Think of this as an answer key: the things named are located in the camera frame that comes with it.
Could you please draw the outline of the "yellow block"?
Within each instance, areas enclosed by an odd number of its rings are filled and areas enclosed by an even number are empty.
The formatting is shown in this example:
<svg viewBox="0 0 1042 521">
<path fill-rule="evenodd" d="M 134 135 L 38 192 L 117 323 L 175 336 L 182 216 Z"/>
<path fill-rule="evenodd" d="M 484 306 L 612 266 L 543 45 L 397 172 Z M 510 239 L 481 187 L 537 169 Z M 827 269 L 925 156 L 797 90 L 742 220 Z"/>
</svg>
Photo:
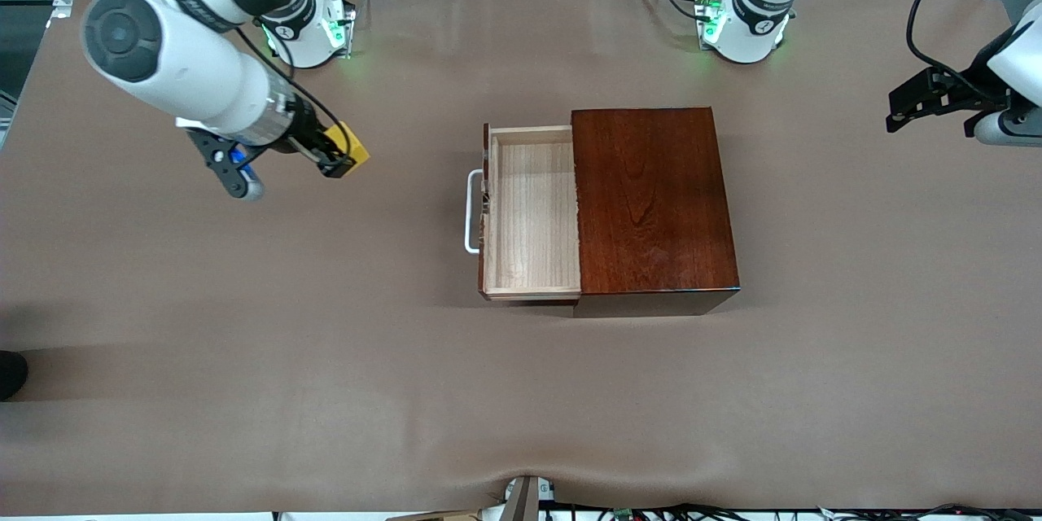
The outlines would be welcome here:
<svg viewBox="0 0 1042 521">
<path fill-rule="evenodd" d="M 362 145 L 361 139 L 358 139 L 349 125 L 343 121 L 338 121 L 338 123 L 327 128 L 325 130 L 325 135 L 334 143 L 339 156 L 351 156 L 357 162 L 357 164 L 355 164 L 351 171 L 346 173 L 346 175 L 357 171 L 361 165 L 369 160 L 370 153 L 366 147 Z"/>
</svg>

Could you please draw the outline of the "wooden drawer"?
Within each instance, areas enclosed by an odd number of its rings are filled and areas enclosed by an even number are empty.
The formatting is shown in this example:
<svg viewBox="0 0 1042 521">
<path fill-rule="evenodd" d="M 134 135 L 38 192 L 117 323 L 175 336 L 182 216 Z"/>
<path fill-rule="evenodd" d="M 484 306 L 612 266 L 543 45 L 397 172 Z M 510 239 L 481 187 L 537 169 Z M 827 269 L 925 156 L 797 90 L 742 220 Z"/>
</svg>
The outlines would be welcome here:
<svg viewBox="0 0 1042 521">
<path fill-rule="evenodd" d="M 479 292 L 510 302 L 580 298 L 570 125 L 483 128 Z"/>
</svg>

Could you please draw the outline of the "brown table mat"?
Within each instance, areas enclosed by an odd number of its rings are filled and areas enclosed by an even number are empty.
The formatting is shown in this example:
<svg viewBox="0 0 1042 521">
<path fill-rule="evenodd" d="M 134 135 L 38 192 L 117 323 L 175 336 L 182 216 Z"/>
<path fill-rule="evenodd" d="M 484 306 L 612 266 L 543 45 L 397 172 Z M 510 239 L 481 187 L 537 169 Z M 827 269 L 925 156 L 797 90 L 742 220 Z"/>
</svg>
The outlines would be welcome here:
<svg viewBox="0 0 1042 521">
<path fill-rule="evenodd" d="M 0 516 L 1042 507 L 1042 149 L 889 134 L 912 0 L 798 0 L 755 66 L 662 0 L 364 0 L 299 73 L 370 150 L 225 194 L 170 118 L 42 36 L 0 150 Z M 703 317 L 483 300 L 483 125 L 713 109 L 741 290 Z"/>
</svg>

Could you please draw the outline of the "dark brown wooden cabinet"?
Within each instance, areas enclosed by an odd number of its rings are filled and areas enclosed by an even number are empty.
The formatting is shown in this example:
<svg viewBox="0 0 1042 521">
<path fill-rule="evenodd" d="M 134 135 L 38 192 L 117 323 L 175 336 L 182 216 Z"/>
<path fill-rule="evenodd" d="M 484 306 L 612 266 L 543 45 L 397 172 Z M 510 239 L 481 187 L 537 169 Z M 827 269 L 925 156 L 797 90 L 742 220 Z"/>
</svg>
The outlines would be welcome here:
<svg viewBox="0 0 1042 521">
<path fill-rule="evenodd" d="M 571 114 L 580 318 L 703 316 L 741 290 L 710 107 Z"/>
</svg>

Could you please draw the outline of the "black round object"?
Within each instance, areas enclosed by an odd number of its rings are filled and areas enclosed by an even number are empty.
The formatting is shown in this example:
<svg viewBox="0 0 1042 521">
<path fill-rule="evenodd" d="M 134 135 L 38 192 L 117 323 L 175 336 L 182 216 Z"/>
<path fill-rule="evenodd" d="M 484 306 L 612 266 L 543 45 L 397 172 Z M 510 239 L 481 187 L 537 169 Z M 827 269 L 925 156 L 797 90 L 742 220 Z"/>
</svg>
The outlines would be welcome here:
<svg viewBox="0 0 1042 521">
<path fill-rule="evenodd" d="M 28 361 L 20 352 L 0 349 L 0 402 L 10 400 L 28 378 Z"/>
</svg>

